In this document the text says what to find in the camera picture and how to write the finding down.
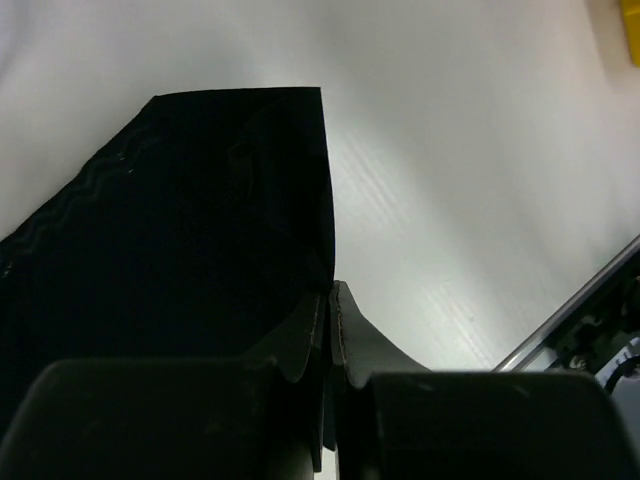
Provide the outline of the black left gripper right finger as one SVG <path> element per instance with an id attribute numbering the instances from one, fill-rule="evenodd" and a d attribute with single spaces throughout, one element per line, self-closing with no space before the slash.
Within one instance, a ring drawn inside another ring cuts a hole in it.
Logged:
<path id="1" fill-rule="evenodd" d="M 639 455 L 611 397 L 563 372 L 431 371 L 360 312 L 328 300 L 342 479 L 635 479 Z"/>

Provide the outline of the black bra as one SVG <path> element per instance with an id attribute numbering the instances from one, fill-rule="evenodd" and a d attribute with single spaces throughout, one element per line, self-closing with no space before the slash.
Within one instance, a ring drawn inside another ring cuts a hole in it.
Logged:
<path id="1" fill-rule="evenodd" d="M 334 269 L 317 88 L 157 96 L 1 243 L 1 422 L 58 360 L 242 354 Z"/>

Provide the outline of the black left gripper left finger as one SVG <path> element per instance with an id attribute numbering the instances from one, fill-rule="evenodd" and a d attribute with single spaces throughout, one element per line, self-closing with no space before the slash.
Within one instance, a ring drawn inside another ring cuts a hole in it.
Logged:
<path id="1" fill-rule="evenodd" d="M 65 360 L 1 444 L 5 479 L 310 479 L 322 465 L 326 300 L 233 358 Z"/>

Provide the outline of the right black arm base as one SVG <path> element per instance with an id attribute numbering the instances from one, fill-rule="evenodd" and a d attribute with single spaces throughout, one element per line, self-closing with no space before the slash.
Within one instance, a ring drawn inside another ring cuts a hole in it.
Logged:
<path id="1" fill-rule="evenodd" d="M 633 271 L 556 335 L 550 369 L 595 375 L 639 338 L 639 271 Z"/>

